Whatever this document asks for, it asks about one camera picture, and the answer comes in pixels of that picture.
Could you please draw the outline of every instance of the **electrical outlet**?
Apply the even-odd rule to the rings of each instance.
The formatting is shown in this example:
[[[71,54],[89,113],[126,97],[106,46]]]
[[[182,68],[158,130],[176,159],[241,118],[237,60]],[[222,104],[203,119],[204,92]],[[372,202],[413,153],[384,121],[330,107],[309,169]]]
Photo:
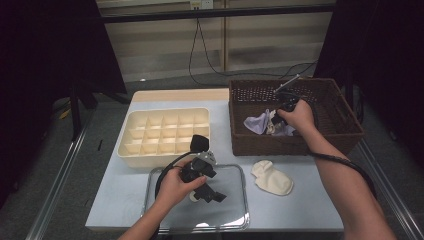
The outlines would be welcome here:
[[[201,9],[213,9],[213,0],[202,0]]]
[[[200,9],[202,9],[202,1],[201,0],[190,1],[190,8],[191,8],[191,10],[200,10]]]

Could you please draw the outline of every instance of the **white plastic tray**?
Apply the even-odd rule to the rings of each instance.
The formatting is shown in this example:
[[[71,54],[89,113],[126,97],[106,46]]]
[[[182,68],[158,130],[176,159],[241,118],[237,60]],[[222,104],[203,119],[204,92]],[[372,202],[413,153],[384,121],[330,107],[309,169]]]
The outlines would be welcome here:
[[[210,139],[208,109],[134,111],[125,123],[118,156],[132,168],[166,167],[190,151],[194,134]]]

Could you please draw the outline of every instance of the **gray carpet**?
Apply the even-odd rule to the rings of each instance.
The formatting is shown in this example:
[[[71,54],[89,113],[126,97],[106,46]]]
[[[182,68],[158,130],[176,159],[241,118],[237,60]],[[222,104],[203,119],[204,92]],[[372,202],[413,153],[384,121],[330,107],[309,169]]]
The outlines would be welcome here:
[[[264,72],[282,74],[282,69],[270,69]],[[205,74],[196,76],[196,80],[218,85],[226,84],[230,78],[243,79],[276,79],[270,76],[219,76]],[[128,98],[139,90],[152,89],[189,89],[209,88],[198,85],[189,77],[173,79],[150,80],[127,84]],[[64,185],[57,202],[51,221],[44,233],[43,239],[117,239],[122,233],[93,232],[85,228],[85,222],[90,212],[91,204],[107,167],[119,130],[122,126],[128,105],[122,105],[103,96],[97,95],[98,108],[87,126],[86,136],[81,149],[72,166],[72,170]],[[48,131],[43,147],[31,171],[23,179],[18,192],[9,196],[6,204],[0,210],[0,239],[25,239],[38,211],[49,193],[57,172],[70,146],[72,137],[71,118],[54,121]],[[83,119],[88,114],[82,108]],[[365,106],[363,127],[366,131],[366,141],[376,156],[378,164],[383,168],[390,182],[414,214],[420,226],[424,225],[423,210],[420,204],[424,202],[424,171],[410,158],[407,149],[401,141],[393,141],[384,123],[371,107]],[[361,163],[364,156],[355,148],[349,155]],[[379,194],[382,207],[390,225],[399,239],[408,239],[403,227],[384,196]],[[227,233],[222,236],[214,234],[196,236],[177,236],[174,239],[339,239],[338,234],[306,234],[304,233]]]

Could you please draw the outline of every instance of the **white table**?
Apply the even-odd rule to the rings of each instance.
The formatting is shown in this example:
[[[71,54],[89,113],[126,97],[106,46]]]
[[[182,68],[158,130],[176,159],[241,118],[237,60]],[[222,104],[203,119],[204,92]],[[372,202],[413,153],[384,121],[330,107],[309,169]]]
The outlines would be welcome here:
[[[206,107],[210,111],[211,142],[218,164],[237,164],[244,172],[250,224],[246,231],[343,231],[341,219],[325,192],[315,162],[308,156],[236,157],[231,150],[228,89],[160,90],[137,92],[127,116],[136,110]],[[103,231],[126,229],[144,211],[150,169],[132,169],[117,155],[117,139],[86,227]],[[259,189],[252,165],[270,160],[289,175],[294,188],[287,196]]]

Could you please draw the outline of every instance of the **human hand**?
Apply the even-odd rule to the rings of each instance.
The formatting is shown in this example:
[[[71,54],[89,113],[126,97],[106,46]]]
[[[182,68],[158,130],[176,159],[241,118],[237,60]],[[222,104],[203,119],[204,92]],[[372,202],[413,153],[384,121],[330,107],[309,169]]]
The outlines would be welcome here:
[[[284,118],[290,126],[294,127],[302,135],[310,129],[315,128],[311,107],[302,99],[296,104],[293,112],[286,112],[282,109],[278,109],[277,114]]]
[[[185,183],[181,180],[181,168],[190,161],[191,160],[179,161],[175,164],[174,168],[168,171],[162,180],[155,202],[160,203],[164,207],[172,208],[181,202],[188,193],[206,182],[205,176],[198,177],[189,183]]]

